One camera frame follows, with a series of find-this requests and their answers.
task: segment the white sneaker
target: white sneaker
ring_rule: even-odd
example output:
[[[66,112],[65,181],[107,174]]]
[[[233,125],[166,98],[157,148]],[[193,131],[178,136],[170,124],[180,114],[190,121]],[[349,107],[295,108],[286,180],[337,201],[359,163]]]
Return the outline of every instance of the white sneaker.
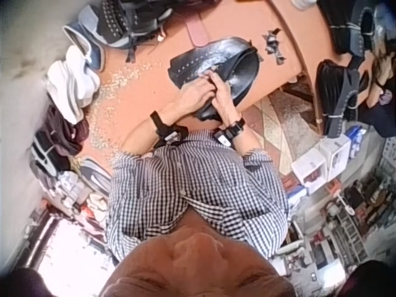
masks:
[[[66,60],[64,62],[69,68],[75,80],[77,81],[77,98],[86,99],[93,95],[93,81],[89,75],[85,73],[85,59],[80,50],[75,45],[71,45],[66,52]]]
[[[97,90],[99,90],[99,87],[100,87],[99,75],[97,75],[95,73],[95,71],[93,71],[89,67],[85,68],[85,73],[91,77],[92,82],[93,82],[93,92],[95,93]],[[86,98],[86,99],[83,99],[83,100],[78,100],[78,104],[79,104],[79,106],[81,108],[84,108],[84,107],[88,106],[91,103],[92,103],[92,97]]]
[[[77,104],[77,86],[74,76],[62,61],[55,61],[43,79],[45,87],[64,119],[75,125],[84,118]]]
[[[81,108],[88,106],[92,102],[93,93],[99,89],[99,76],[87,66],[84,56],[76,45],[70,46],[67,50],[65,63],[76,80],[79,106]]]

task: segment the black wrist strap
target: black wrist strap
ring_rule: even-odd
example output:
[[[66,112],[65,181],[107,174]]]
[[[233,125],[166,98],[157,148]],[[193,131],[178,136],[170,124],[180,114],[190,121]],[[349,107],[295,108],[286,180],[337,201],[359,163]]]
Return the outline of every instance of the black wrist strap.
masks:
[[[155,127],[157,127],[155,132],[160,137],[160,140],[154,145],[154,148],[157,149],[167,143],[180,144],[188,136],[187,127],[176,124],[173,124],[172,126],[164,124],[156,111],[154,111],[150,117],[153,120]]]
[[[234,148],[232,140],[242,133],[244,125],[245,120],[241,118],[239,121],[236,121],[224,130],[216,129],[213,133],[213,136],[217,139],[217,141],[219,141],[219,143],[225,145],[226,147]]]
[[[381,85],[378,81],[378,79],[376,78],[375,83],[378,87],[380,87],[381,89],[385,89],[385,85]]]
[[[238,136],[243,131],[243,126],[245,125],[245,120],[241,118],[239,121],[231,124],[225,129],[225,134],[229,139],[233,139]]]
[[[170,134],[171,127],[163,123],[160,115],[156,111],[154,111],[150,117],[153,120],[155,127],[157,127],[157,131],[155,132],[160,136],[160,138],[165,138]]]

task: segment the blue and white gingham shirt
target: blue and white gingham shirt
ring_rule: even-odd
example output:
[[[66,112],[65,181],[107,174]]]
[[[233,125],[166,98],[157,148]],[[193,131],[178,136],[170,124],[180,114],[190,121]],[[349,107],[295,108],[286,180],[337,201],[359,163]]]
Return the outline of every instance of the blue and white gingham shirt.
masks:
[[[188,207],[220,234],[273,255],[289,208],[271,158],[261,149],[241,157],[206,130],[186,140],[147,158],[117,157],[106,229],[114,255],[121,260],[143,240],[170,233]]]

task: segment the white product box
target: white product box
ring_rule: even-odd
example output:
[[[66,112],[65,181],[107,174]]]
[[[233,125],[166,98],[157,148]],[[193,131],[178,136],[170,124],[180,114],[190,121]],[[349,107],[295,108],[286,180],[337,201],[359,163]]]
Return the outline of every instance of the white product box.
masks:
[[[331,181],[345,170],[351,150],[351,140],[344,134],[339,138],[322,140],[318,149],[327,163],[327,181]]]
[[[391,137],[386,140],[382,156],[396,168],[396,137]]]
[[[291,164],[298,181],[307,188],[308,194],[312,195],[327,181],[327,165],[325,157],[316,148],[310,149]]]

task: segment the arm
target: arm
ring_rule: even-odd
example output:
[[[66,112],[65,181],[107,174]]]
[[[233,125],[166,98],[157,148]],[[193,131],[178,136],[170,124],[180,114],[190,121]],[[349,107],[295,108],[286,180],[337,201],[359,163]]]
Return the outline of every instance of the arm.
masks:
[[[208,72],[207,75],[210,76],[217,88],[212,104],[218,111],[224,126],[228,127],[241,119],[241,114],[237,112],[233,104],[230,86],[225,84],[216,73]],[[245,169],[253,175],[255,182],[259,183],[260,187],[266,188],[270,193],[270,198],[288,217],[289,206],[282,182],[273,166],[271,157],[265,153],[252,129],[245,126],[243,132],[233,139],[233,143],[236,151],[243,158]]]
[[[375,74],[373,75],[375,78],[373,79],[370,93],[366,100],[366,104],[369,108],[374,107],[378,103],[379,97],[383,92],[382,88],[378,84],[384,85],[392,76],[392,57],[393,55],[391,54],[389,56],[379,58],[377,62],[377,69],[374,71]]]
[[[225,84],[214,72],[208,72],[207,75],[209,75],[217,89],[216,97],[213,99],[212,104],[219,113],[224,126],[228,127],[241,119],[241,114],[236,110],[231,98],[230,85]],[[233,144],[241,156],[245,156],[251,150],[262,149],[259,140],[248,126],[245,126],[243,132],[233,139]]]
[[[176,98],[158,112],[161,120],[172,125],[183,116],[198,110],[204,103],[214,96],[215,87],[206,77],[201,77],[183,85]],[[151,118],[141,122],[126,137],[121,150],[131,155],[147,153],[158,140],[157,128]]]

